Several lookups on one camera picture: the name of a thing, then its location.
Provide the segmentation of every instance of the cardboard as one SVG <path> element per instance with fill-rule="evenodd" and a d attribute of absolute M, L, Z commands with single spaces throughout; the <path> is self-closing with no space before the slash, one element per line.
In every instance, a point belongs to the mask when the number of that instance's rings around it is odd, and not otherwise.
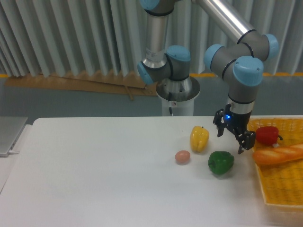
<path fill-rule="evenodd" d="M 61 78 L 57 76 L 44 77 L 43 75 L 38 75 L 32 77 L 30 74 L 24 77 L 10 77 L 5 82 L 5 86 L 14 86 L 14 87 L 31 87 L 31 88 L 46 88 L 46 89 L 59 89 L 59 90 L 77 90 L 77 91 L 91 91 L 91 92 L 105 92 L 105 93 L 114 93 L 114 94 L 126 94 L 129 95 L 132 99 L 132 95 L 140 96 L 156 96 L 156 84 L 147 85 L 143 88 L 139 87 L 128 87 L 125 84 L 125 81 L 122 80 L 122 85 L 109 84 L 105 82 L 94 82 L 92 80 L 83 80 L 86 78 L 86 75 L 83 74 L 80 78 L 74 79 L 71 76 L 68 78 Z"/>
<path fill-rule="evenodd" d="M 60 77 L 56 73 L 52 73 L 51 76 Z M 77 76 L 74 76 L 71 71 L 68 71 L 64 78 L 69 79 L 80 79 L 94 82 L 101 82 L 107 84 L 123 85 L 128 87 L 138 87 L 144 88 L 145 83 L 142 79 L 135 74 L 134 71 L 130 71 L 126 77 L 123 77 L 122 72 L 120 71 L 118 75 L 114 74 L 114 71 L 111 69 L 107 75 L 103 75 L 100 70 L 96 71 L 93 75 L 89 76 L 86 71 L 80 72 Z"/>

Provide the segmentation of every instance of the robotic arm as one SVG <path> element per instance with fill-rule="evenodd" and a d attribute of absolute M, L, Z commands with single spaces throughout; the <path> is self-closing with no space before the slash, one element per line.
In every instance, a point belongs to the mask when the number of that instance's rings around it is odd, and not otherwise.
<path fill-rule="evenodd" d="M 146 56 L 138 64 L 145 83 L 160 81 L 157 93 L 168 101 L 186 101 L 199 94 L 199 83 L 189 77 L 190 53 L 182 46 L 171 46 L 164 53 L 168 15 L 177 0 L 141 0 L 148 13 Z M 239 142 L 238 153 L 255 143 L 255 132 L 247 130 L 259 85 L 263 61 L 278 54 L 273 35 L 260 35 L 238 12 L 223 0 L 192 0 L 211 16 L 237 44 L 225 48 L 212 45 L 205 53 L 208 69 L 229 85 L 227 105 L 215 113 L 218 137 L 226 128 Z"/>

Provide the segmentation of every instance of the plastic basket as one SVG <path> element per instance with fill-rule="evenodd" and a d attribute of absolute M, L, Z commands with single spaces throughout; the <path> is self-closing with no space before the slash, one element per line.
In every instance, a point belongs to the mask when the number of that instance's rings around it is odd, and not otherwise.
<path fill-rule="evenodd" d="M 279 129 L 280 146 L 303 143 L 303 119 L 251 118 L 248 129 L 256 131 L 263 126 L 275 126 Z M 257 141 L 253 150 L 266 147 Z M 267 205 L 291 206 L 303 208 L 303 159 L 286 163 L 257 166 L 264 202 Z"/>

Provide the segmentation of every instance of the brown egg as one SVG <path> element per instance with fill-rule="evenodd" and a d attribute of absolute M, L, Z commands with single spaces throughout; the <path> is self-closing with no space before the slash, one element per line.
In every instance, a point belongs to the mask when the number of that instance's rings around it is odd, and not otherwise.
<path fill-rule="evenodd" d="M 175 159 L 180 164 L 186 163 L 190 159 L 190 153 L 187 150 L 181 150 L 176 153 Z"/>

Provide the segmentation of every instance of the bread loaf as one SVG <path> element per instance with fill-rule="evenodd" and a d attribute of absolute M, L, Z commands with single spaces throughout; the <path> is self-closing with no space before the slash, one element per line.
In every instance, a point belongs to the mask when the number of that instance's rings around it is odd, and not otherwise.
<path fill-rule="evenodd" d="M 272 165 L 303 158 L 303 143 L 288 147 L 261 148 L 252 154 L 258 165 Z"/>

